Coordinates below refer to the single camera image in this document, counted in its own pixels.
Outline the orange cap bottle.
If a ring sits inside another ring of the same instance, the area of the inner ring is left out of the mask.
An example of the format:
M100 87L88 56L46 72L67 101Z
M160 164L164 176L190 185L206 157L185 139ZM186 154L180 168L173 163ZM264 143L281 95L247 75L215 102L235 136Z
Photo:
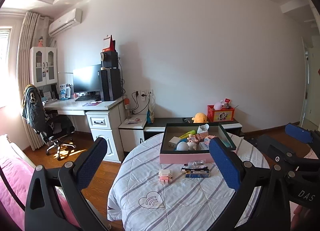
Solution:
M124 99L124 109L126 113L126 118L129 119L132 117L131 115L131 106L130 106L130 100L129 98Z

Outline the white glass-door cabinet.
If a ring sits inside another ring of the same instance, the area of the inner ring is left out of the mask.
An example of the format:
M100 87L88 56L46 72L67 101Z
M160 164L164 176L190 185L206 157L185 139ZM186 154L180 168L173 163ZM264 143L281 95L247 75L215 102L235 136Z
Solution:
M29 52L29 79L36 87L57 83L57 50L32 47Z

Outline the dark jacket on chair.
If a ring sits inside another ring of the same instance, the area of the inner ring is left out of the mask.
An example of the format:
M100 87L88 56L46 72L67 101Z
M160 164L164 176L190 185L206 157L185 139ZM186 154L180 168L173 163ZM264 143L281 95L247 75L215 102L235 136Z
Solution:
M38 89L29 84L24 90L22 100L22 117L36 131L46 130L46 114Z

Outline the white paw-print cup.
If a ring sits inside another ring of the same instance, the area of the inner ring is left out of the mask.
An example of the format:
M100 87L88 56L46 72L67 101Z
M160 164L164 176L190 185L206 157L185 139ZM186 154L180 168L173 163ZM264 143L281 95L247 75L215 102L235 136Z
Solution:
M209 130L208 124L200 125L197 129L197 134L206 133L206 132L208 132L208 130Z

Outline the black keyboard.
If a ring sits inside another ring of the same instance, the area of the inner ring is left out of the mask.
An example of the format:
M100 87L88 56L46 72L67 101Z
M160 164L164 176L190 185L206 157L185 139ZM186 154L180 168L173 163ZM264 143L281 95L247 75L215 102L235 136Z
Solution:
M93 95L82 95L78 98L76 98L75 101L100 101L101 100L101 96L97 95L97 94L93 94Z

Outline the pink and green tray box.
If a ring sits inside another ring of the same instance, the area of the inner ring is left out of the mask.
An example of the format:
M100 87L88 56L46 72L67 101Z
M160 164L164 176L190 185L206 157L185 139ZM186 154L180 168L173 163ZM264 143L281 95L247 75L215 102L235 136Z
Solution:
M160 163L212 163L209 143L214 138L219 139L228 150L236 150L234 142L220 123L167 124L159 155Z

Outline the black computer tower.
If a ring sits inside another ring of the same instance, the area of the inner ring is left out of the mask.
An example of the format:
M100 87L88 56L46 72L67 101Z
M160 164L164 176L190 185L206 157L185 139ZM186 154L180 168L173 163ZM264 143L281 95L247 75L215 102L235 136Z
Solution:
M120 70L106 68L99 70L100 97L102 101L115 101L122 96Z

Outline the black computer monitor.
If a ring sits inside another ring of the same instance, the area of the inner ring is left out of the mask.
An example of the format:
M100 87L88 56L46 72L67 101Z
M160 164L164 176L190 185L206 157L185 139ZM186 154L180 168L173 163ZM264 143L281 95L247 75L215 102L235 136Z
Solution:
M96 92L100 90L99 72L101 65L85 66L73 70L75 93Z

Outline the pink bed cover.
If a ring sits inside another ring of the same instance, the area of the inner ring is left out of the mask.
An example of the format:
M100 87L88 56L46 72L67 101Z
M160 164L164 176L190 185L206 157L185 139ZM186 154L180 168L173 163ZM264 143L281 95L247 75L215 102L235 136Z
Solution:
M29 165L13 149L14 143L9 142L8 135L1 135L1 168L14 193L25 204L34 167ZM13 221L24 230L24 211L9 193L1 181L1 203Z

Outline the striped white tablecloth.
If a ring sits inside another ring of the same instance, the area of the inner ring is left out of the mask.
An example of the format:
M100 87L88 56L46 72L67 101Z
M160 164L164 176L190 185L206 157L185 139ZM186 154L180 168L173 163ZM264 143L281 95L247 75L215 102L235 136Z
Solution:
M149 138L124 159L108 194L107 218L125 230L207 230L234 194L214 163L208 178L186 178L180 164L161 164L163 135ZM172 181L158 179L172 170Z

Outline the black office chair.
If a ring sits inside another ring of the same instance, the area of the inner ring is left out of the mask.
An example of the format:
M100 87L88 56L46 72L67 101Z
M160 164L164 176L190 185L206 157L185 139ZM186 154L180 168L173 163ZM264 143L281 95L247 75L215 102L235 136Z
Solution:
M46 111L46 130L43 132L36 132L44 142L48 145L46 155L50 155L50 150L56 148L57 160L61 160L61 148L71 147L76 148L73 143L64 143L63 141L75 132L75 127L72 121L66 115L49 115Z

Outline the yellow highlighter marker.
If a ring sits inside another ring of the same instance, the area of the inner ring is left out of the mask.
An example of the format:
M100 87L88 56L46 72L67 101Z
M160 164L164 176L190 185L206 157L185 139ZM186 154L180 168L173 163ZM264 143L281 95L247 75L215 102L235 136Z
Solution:
M191 131L188 131L186 133L184 133L183 135L179 136L180 139L185 139L185 138L188 138L189 135L195 135L196 134L196 131L195 130L191 130Z

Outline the beige curtain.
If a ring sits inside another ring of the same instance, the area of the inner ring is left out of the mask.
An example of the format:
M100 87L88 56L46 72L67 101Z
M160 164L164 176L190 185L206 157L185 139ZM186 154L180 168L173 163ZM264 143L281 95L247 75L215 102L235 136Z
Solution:
M26 12L22 27L20 31L20 37L18 41L17 51L17 81L20 94L21 106L23 106L23 95L25 88L30 84L29 79L29 51L33 43L35 31L37 28L40 14L28 11ZM22 118L27 140L33 151L39 149L43 144L41 143L38 135L34 132L31 126L27 123L26 119Z

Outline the red calendar stand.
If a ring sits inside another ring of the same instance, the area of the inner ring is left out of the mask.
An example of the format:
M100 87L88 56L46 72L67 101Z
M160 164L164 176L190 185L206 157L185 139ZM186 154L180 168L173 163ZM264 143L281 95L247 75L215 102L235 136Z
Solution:
M116 41L113 40L112 35L107 35L103 39L103 48L102 52L109 52L109 51L115 51L116 50Z

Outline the white air conditioner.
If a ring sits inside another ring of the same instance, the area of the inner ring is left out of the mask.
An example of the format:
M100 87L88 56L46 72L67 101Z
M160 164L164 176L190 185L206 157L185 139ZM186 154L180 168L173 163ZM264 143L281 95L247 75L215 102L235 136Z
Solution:
M49 26L48 34L50 37L54 37L71 27L79 25L81 23L81 19L82 10L75 8L52 22Z

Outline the blue snack bag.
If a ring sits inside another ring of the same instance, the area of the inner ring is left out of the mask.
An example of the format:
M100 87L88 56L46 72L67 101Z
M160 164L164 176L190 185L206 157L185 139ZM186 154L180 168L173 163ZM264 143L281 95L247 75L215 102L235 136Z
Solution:
M153 111L148 110L147 115L146 115L147 123L148 124L153 124L155 121L155 115Z

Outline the blue and white small box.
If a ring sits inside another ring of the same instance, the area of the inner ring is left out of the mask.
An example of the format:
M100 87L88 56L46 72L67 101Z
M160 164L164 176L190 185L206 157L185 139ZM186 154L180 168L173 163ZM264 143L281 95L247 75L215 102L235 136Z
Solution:
M208 178L209 175L209 170L188 170L185 172L186 178Z

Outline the pink plush in crate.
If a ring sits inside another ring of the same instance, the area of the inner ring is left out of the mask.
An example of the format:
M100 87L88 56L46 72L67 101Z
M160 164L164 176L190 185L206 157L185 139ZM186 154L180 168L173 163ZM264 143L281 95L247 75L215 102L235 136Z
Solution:
M222 110L223 109L223 101L218 101L213 106L214 110Z

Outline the red storage crate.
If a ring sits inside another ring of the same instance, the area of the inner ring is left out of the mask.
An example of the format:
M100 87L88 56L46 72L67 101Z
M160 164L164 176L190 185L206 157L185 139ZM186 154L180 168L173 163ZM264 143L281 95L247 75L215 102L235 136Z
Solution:
M234 108L215 110L213 105L207 106L207 120L211 123L231 122L234 119Z

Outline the white wall socket strip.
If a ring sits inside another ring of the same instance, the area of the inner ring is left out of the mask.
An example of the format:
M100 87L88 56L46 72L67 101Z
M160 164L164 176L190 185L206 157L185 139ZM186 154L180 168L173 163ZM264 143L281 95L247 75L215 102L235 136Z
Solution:
M148 98L153 96L153 89L148 89L148 90L135 90L133 91L133 95L138 98L138 100L141 101L146 101Z

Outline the yellow plush octopus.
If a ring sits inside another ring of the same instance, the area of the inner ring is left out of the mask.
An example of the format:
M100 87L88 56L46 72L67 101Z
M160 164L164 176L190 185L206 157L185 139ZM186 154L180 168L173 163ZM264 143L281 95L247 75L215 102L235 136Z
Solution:
M196 113L191 119L193 123L207 123L208 119L204 113Z

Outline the white computer desk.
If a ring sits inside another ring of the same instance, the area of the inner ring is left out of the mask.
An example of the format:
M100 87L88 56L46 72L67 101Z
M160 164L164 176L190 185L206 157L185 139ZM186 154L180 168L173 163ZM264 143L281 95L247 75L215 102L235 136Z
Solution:
M115 163L124 160L119 131L119 126L125 119L122 98L91 103L74 99L57 100L46 103L44 108L67 116L85 116L93 139L102 137L107 141L107 154L104 160Z

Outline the pink pig plush toy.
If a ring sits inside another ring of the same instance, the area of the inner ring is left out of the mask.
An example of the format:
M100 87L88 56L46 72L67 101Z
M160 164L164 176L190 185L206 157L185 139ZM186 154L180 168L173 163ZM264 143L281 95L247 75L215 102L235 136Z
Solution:
M195 135L189 135L187 138L187 143L189 145L189 150L197 150L197 145L201 141L201 135L195 134Z

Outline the white round lamp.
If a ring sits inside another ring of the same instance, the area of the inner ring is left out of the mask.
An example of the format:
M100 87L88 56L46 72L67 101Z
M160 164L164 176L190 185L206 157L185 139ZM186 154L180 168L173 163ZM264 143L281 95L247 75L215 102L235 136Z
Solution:
M186 142L179 142L176 146L177 151L188 151L189 145Z

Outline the black speaker box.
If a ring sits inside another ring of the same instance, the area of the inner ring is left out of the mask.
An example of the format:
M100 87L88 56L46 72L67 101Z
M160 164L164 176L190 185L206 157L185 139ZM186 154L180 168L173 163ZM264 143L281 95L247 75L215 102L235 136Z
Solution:
M101 52L101 66L105 68L118 68L118 53L116 51Z

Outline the pink block toy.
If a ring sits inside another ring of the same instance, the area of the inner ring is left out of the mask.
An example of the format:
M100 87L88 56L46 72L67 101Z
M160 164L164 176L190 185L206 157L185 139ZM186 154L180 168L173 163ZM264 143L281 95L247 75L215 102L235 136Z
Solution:
M168 184L172 181L173 173L169 169L161 169L158 172L158 179L163 184Z

